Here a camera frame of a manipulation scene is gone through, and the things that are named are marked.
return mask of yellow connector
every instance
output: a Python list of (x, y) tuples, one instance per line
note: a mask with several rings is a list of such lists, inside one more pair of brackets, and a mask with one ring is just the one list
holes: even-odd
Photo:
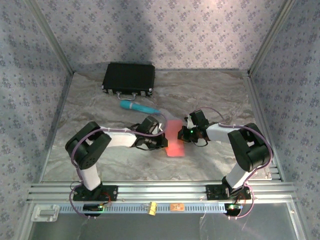
[(152, 215), (152, 216), (156, 215), (157, 205), (158, 204), (156, 202), (154, 202), (154, 201), (150, 202), (150, 205), (149, 205), (149, 208), (148, 208), (148, 214), (149, 215)]

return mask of enclosure wall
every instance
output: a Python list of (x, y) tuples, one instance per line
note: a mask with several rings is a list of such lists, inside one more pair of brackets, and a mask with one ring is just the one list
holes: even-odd
[(38, 0), (76, 72), (107, 63), (247, 70), (283, 0)]
[(320, 2), (300, 0), (253, 76), (287, 181), (320, 239)]
[(67, 74), (29, 9), (0, 1), (0, 239), (12, 239), (39, 180)]

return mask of cable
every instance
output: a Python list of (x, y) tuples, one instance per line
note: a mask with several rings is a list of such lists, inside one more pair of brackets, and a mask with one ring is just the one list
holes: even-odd
[(80, 187), (80, 186), (83, 185), (83, 178), (82, 178), (82, 176), (81, 176), (79, 166), (78, 166), (78, 164), (75, 162), (75, 153), (76, 153), (77, 149), (79, 148), (79, 146), (80, 146), (85, 140), (87, 140), (90, 136), (92, 136), (92, 135), (94, 135), (95, 133), (100, 132), (100, 131), (103, 131), (103, 132), (113, 132), (113, 133), (131, 133), (131, 134), (141, 135), (141, 136), (145, 136), (145, 137), (156, 137), (156, 136), (160, 136), (160, 135), (162, 135), (162, 134), (166, 131), (166, 129), (167, 129), (167, 122), (168, 122), (168, 121), (167, 121), (166, 116), (163, 115), (162, 113), (158, 113), (158, 112), (157, 112), (157, 113), (153, 113), (153, 114), (154, 114), (154, 115), (161, 115), (161, 116), (164, 118), (164, 121), (165, 121), (165, 123), (164, 123), (164, 128), (162, 129), (162, 131), (160, 131), (160, 132), (158, 132), (158, 133), (156, 133), (156, 134), (145, 134), (145, 133), (141, 133), (141, 132), (137, 132), (137, 131), (133, 131), (133, 130), (126, 130), (126, 129), (99, 128), (99, 129), (96, 129), (96, 130), (88, 133), (86, 136), (84, 136), (84, 137), (75, 145), (75, 147), (74, 147), (74, 149), (73, 149), (73, 151), (72, 151), (72, 153), (71, 153), (70, 160), (71, 160), (71, 164), (72, 164), (73, 166), (75, 166), (76, 173), (77, 173), (78, 177), (79, 177), (80, 180), (81, 180), (81, 184), (75, 186), (75, 187), (71, 190), (71, 192), (70, 192), (70, 194), (69, 194), (69, 201), (70, 201), (70, 204), (71, 204), (72, 209), (73, 209), (79, 216), (84, 217), (84, 218), (88, 218), (88, 219), (90, 218), (90, 216), (86, 216), (85, 214), (79, 212), (79, 211), (76, 209), (76, 207), (75, 207), (75, 205), (73, 204), (73, 201), (72, 201), (72, 194), (75, 192), (76, 188), (78, 188), (78, 187)]
[(109, 195), (107, 192), (102, 192), (101, 194), (102, 194), (102, 195), (106, 195), (106, 196), (108, 197), (108, 202), (104, 202), (104, 203), (102, 203), (102, 205), (106, 205), (106, 204), (109, 204), (109, 203), (110, 203), (109, 207), (111, 207), (112, 202), (111, 202), (111, 197), (110, 197), (110, 195)]
[(239, 212), (238, 216), (236, 216), (237, 219), (241, 219), (241, 218), (244, 218), (245, 216), (247, 216), (252, 211), (252, 209), (254, 208), (254, 205), (255, 205), (255, 195), (254, 195), (254, 191), (253, 191), (252, 187), (247, 185), (246, 183), (244, 184), (244, 186), (248, 187), (250, 189), (251, 197), (252, 197), (252, 203), (250, 205), (249, 210), (245, 214), (239, 216), (241, 214), (241, 212)]
[(72, 184), (74, 184), (74, 183), (79, 183), (79, 184), (81, 184), (80, 181), (73, 181), (72, 183), (70, 183), (70, 190), (72, 190), (71, 186), (72, 186)]
[(250, 186), (247, 184), (247, 181), (252, 177), (253, 174), (255, 174), (255, 172), (256, 172), (257, 170), (263, 169), (263, 168), (267, 167), (267, 166), (271, 163), (272, 158), (274, 157), (274, 154), (273, 154), (272, 148), (271, 148), (270, 144), (268, 143), (268, 141), (265, 139), (264, 136), (262, 136), (262, 135), (261, 135), (259, 132), (257, 132), (256, 130), (254, 130), (254, 129), (250, 128), (250, 127), (247, 127), (247, 126), (240, 126), (240, 125), (225, 125), (225, 124), (219, 123), (219, 126), (222, 127), (222, 128), (228, 128), (228, 129), (237, 128), (237, 129), (245, 129), (245, 130), (248, 130), (248, 131), (252, 132), (253, 134), (255, 134), (256, 136), (258, 136), (258, 137), (264, 142), (264, 144), (266, 145), (266, 147), (268, 148), (268, 151), (269, 151), (269, 156), (270, 156), (270, 157), (269, 157), (269, 160), (268, 160), (265, 164), (256, 167), (256, 168), (250, 173), (250, 175), (244, 180), (243, 186), (244, 186), (244, 187), (248, 187), (248, 188), (250, 189), (250, 191), (251, 191), (252, 203), (251, 203), (251, 206), (250, 206), (249, 210), (248, 210), (245, 214), (236, 217), (237, 219), (240, 219), (240, 218), (243, 218), (243, 217), (247, 216), (247, 215), (251, 212), (251, 210), (254, 208), (254, 204), (255, 204), (254, 191), (253, 191), (252, 187), (250, 187)]
[(267, 166), (271, 163), (272, 158), (274, 157), (272, 148), (271, 148), (270, 144), (268, 143), (268, 141), (265, 139), (265, 137), (262, 136), (259, 132), (257, 132), (256, 130), (254, 130), (254, 129), (250, 128), (250, 127), (247, 127), (247, 126), (225, 125), (225, 124), (221, 124), (221, 123), (219, 123), (219, 126), (222, 127), (222, 128), (227, 128), (227, 129), (234, 129), (234, 128), (236, 128), (236, 129), (245, 129), (245, 130), (248, 130), (248, 131), (252, 132), (254, 135), (258, 136), (258, 137), (264, 142), (264, 144), (266, 145), (266, 147), (267, 147), (267, 149), (268, 149), (268, 151), (269, 151), (269, 156), (270, 156), (270, 157), (269, 157), (269, 160), (268, 160), (264, 165), (258, 166), (256, 169), (254, 169), (254, 170), (251, 172), (251, 174), (245, 179), (244, 182), (248, 181), (249, 178), (251, 178), (251, 176), (252, 176), (253, 174), (255, 174), (255, 172), (256, 172), (257, 170), (263, 169), (263, 168), (267, 167)]
[(140, 136), (144, 136), (144, 137), (157, 137), (162, 135), (163, 133), (165, 133), (166, 129), (167, 129), (167, 118), (165, 115), (163, 115), (162, 113), (154, 113), (154, 115), (161, 115), (164, 120), (165, 120), (165, 124), (164, 124), (164, 128), (162, 129), (162, 131), (156, 133), (156, 134), (145, 134), (145, 133), (141, 133), (138, 131), (133, 131), (133, 130), (126, 130), (126, 129), (118, 129), (118, 128), (99, 128), (96, 130), (93, 130), (92, 132), (88, 133), (87, 135), (85, 135), (74, 147), (72, 153), (71, 153), (71, 163), (73, 166), (75, 166), (77, 174), (79, 176), (79, 178), (82, 180), (81, 174), (80, 174), (80, 170), (79, 167), (77, 165), (77, 163), (75, 162), (75, 154), (77, 149), (79, 148), (79, 146), (85, 141), (87, 140), (90, 136), (94, 135), (97, 132), (112, 132), (112, 133), (130, 133), (130, 134), (136, 134), (136, 135), (140, 135)]
[(79, 185), (77, 185), (77, 186), (75, 186), (75, 187), (71, 190), (71, 192), (69, 193), (69, 202), (70, 202), (70, 204), (71, 204), (72, 209), (73, 209), (80, 217), (83, 217), (83, 218), (86, 218), (86, 219), (90, 219), (90, 216), (86, 216), (85, 214), (79, 212), (78, 209), (75, 207), (73, 201), (72, 201), (72, 197), (71, 197), (72, 194), (75, 192), (75, 190), (76, 190), (77, 188), (79, 188), (79, 187), (81, 187), (81, 186), (82, 186), (82, 183), (79, 184)]
[(148, 148), (148, 149), (145, 149), (145, 148), (142, 148), (142, 147), (138, 147), (138, 146), (136, 146), (135, 148), (136, 148), (136, 149), (143, 150), (143, 151), (152, 151), (152, 150), (156, 150), (156, 148), (155, 148), (155, 147), (154, 147), (154, 148)]
[(226, 121), (225, 118), (224, 118), (224, 116), (222, 116), (222, 114), (221, 114), (218, 110), (216, 110), (216, 109), (214, 109), (213, 107), (210, 107), (210, 106), (202, 106), (202, 107), (199, 107), (198, 109), (194, 110), (193, 113), (194, 113), (195, 111), (198, 111), (198, 110), (201, 110), (201, 109), (210, 109), (210, 110), (213, 110), (214, 112), (216, 112), (217, 114), (219, 114), (219, 116), (222, 118), (223, 121)]
[(247, 202), (246, 197), (245, 197), (245, 195), (242, 194), (241, 192), (239, 192), (238, 197), (236, 198), (234, 204), (237, 204), (237, 202), (240, 200), (240, 199), (239, 199), (239, 196), (242, 196), (242, 197), (243, 197), (244, 204), (246, 204), (246, 202)]
[(199, 148), (202, 148), (202, 147), (205, 147), (205, 146), (208, 145), (208, 141), (205, 140), (205, 145), (202, 145), (202, 146), (197, 145), (194, 141), (193, 141), (193, 144), (196, 145), (196, 146), (199, 147)]

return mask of blue floral pattern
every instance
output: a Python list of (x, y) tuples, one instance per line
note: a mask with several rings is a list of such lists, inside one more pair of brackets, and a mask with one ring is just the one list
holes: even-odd
[(247, 70), (283, 0), (38, 0), (76, 72), (109, 62)]
[(67, 74), (23, 1), (0, 5), (0, 239), (39, 180)]
[(300, 0), (253, 77), (287, 181), (320, 239), (320, 2)]

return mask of gray marble floor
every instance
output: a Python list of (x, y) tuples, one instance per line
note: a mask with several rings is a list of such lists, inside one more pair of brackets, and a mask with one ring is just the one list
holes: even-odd
[[(136, 102), (180, 119), (207, 106), (219, 110), (229, 123), (255, 122), (242, 74), (241, 71), (215, 70), (157, 71), (152, 97), (138, 97)], [(141, 123), (147, 116), (120, 108), (116, 95), (102, 92), (103, 77), (104, 73), (74, 74), (44, 181), (78, 180), (64, 147), (89, 121), (96, 121), (104, 127), (123, 128)], [(209, 120), (221, 120), (216, 113), (203, 111)], [(168, 157), (164, 149), (142, 151), (110, 147), (102, 154), (97, 166), (103, 181), (221, 180), (235, 163), (229, 144), (210, 142), (206, 147), (185, 144), (185, 157)], [(261, 170), (254, 177), (270, 178), (269, 170)]]

